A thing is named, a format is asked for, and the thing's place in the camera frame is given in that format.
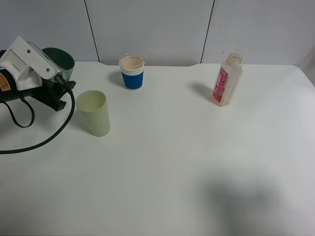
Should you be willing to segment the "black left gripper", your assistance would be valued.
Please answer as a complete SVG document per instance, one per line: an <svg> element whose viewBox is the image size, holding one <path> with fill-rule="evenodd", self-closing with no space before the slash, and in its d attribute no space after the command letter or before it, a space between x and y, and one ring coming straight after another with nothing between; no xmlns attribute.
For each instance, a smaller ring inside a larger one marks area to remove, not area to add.
<svg viewBox="0 0 315 236"><path fill-rule="evenodd" d="M42 86L25 90L23 97L32 97L44 101L45 105L58 112L66 105L66 102L61 100L66 93L66 89L59 83L42 79Z"/></svg>

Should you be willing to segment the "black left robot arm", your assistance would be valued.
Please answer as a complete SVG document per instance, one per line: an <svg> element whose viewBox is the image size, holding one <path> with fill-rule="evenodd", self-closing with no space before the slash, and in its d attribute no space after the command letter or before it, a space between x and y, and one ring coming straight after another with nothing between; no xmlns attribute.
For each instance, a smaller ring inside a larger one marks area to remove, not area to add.
<svg viewBox="0 0 315 236"><path fill-rule="evenodd" d="M75 82L70 80L75 66L73 57L58 48L44 48L42 51L62 70L63 79L70 89L73 89ZM21 97L32 97L35 100L47 105L53 110L62 110L66 103L61 98L66 94L66 90L52 79L43 79L39 76L35 78L41 82L41 86L18 90L17 82L13 75L4 68L0 69L0 99L4 102L19 99Z"/></svg>

